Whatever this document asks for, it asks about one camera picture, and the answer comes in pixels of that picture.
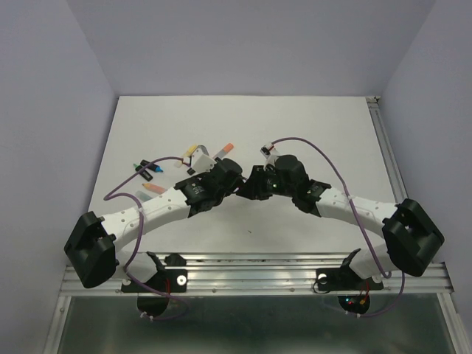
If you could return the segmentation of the translucent highlighter orange ink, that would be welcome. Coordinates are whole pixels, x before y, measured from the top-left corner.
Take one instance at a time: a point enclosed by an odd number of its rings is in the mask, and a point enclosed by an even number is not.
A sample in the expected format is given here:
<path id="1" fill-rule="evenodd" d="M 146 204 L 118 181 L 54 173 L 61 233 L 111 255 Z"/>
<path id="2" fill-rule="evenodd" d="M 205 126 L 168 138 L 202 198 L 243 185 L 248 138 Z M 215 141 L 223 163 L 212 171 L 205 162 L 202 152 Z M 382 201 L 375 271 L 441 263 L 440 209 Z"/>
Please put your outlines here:
<path id="1" fill-rule="evenodd" d="M 149 183 L 149 182 L 148 183 L 143 183 L 142 186 L 146 190 L 148 190 L 150 192 L 153 192 L 155 194 L 158 194 L 158 195 L 161 195 L 161 194 L 163 194 L 167 191 L 166 188 L 160 187 L 158 185 L 155 185 L 155 184 L 152 184 L 152 183 Z"/>

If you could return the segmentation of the black highlighter blue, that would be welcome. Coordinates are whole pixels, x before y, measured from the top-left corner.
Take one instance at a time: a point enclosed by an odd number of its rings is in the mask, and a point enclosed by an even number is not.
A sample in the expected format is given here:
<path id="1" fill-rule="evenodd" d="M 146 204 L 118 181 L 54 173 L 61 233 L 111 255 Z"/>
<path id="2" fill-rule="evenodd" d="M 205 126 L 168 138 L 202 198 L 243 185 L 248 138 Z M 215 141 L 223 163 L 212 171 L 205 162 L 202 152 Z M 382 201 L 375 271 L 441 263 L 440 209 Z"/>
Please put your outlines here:
<path id="1" fill-rule="evenodd" d="M 147 160 L 141 160 L 140 165 L 146 167 L 148 170 L 151 170 L 155 173 L 163 173 L 163 169 L 156 163 L 151 163 Z"/>

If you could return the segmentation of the black highlighter green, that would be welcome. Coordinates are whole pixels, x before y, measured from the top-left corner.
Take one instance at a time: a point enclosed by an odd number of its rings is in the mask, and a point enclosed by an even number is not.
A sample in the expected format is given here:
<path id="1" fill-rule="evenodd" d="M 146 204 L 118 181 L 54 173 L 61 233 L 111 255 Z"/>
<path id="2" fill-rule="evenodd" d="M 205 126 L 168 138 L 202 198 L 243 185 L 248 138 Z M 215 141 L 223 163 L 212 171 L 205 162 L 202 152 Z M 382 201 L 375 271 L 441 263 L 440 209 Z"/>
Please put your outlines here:
<path id="1" fill-rule="evenodd" d="M 144 180 L 146 180 L 146 181 L 152 181 L 153 180 L 152 175 L 149 174 L 149 172 L 146 171 L 146 169 L 142 165 L 135 165 L 134 169 L 141 177 L 143 177 Z"/>

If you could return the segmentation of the translucent highlighter mint green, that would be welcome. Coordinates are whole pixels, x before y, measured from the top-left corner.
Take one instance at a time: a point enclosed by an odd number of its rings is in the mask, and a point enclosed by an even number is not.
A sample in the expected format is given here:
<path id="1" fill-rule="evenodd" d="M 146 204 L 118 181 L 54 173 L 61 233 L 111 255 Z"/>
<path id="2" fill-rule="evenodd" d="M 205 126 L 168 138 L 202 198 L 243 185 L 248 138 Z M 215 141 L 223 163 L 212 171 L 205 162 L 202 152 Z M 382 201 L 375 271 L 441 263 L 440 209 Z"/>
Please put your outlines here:
<path id="1" fill-rule="evenodd" d="M 148 195 L 147 193 L 145 192 L 142 192 L 141 190 L 138 190 L 135 192 L 135 196 L 140 200 L 140 201 L 143 201 L 143 202 L 146 202 L 146 201 L 149 201 L 151 200 L 153 197 Z"/>

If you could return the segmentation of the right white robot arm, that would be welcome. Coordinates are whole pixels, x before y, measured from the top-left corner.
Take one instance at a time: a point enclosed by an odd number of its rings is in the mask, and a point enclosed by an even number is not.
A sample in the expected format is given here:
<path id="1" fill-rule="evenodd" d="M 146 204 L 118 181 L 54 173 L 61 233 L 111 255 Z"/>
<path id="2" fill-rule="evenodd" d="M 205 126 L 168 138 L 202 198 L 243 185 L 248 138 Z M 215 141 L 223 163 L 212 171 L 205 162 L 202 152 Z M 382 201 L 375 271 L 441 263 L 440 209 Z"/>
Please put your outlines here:
<path id="1" fill-rule="evenodd" d="M 258 201 L 285 196 L 304 213 L 343 221 L 381 237 L 383 244 L 356 249 L 343 261 L 339 279 L 348 288 L 381 272 L 402 271 L 420 277 L 445 242 L 418 202 L 406 198 L 393 204 L 348 195 L 309 178 L 303 163 L 292 155 L 253 167 L 237 195 Z"/>

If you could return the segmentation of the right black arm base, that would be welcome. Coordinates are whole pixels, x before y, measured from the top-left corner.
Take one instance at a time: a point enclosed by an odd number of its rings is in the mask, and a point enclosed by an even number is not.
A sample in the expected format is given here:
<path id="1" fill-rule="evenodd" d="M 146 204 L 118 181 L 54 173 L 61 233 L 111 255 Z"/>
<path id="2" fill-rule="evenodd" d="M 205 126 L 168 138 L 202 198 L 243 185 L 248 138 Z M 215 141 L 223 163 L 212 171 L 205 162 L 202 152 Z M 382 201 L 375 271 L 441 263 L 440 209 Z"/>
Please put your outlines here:
<path id="1" fill-rule="evenodd" d="M 341 308 L 347 313 L 357 317 L 369 317 L 371 299 L 370 291 L 380 291 L 384 289 L 381 280 L 369 277 L 365 280 L 360 278 L 351 268 L 350 264 L 360 252 L 355 249 L 343 259 L 338 268 L 318 268 L 316 279 L 312 284 L 312 291 L 315 294 L 328 294 L 332 291 L 354 291 L 355 294 L 338 295 Z"/>

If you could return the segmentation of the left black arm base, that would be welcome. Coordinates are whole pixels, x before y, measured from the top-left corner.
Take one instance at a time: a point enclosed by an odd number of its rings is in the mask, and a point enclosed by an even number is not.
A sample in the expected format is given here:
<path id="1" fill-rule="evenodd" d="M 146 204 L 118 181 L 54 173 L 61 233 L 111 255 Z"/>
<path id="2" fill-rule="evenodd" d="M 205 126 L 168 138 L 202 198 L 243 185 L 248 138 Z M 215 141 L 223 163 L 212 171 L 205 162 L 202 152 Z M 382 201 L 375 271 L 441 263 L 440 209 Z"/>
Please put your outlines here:
<path id="1" fill-rule="evenodd" d="M 136 270 L 143 278 L 127 274 L 121 292 L 138 296 L 136 306 L 142 318 L 152 322 L 181 318 L 190 311 L 188 301 L 178 296 L 187 291 L 186 264 L 179 254 L 164 259 L 151 251 L 139 254 Z"/>

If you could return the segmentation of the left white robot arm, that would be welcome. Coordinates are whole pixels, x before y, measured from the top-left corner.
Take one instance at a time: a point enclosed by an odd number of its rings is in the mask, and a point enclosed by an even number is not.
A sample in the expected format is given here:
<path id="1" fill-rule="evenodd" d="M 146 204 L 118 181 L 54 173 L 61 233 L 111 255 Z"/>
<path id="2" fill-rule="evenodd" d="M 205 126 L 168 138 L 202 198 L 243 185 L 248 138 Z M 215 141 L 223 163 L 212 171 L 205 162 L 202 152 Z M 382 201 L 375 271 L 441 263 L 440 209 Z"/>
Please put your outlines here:
<path id="1" fill-rule="evenodd" d="M 216 161 L 209 171 L 180 181 L 144 203 L 103 216 L 79 217 L 64 252 L 84 288 L 95 288 L 125 267 L 118 254 L 145 233 L 191 218 L 221 204 L 243 183 L 242 168 L 231 159 Z"/>

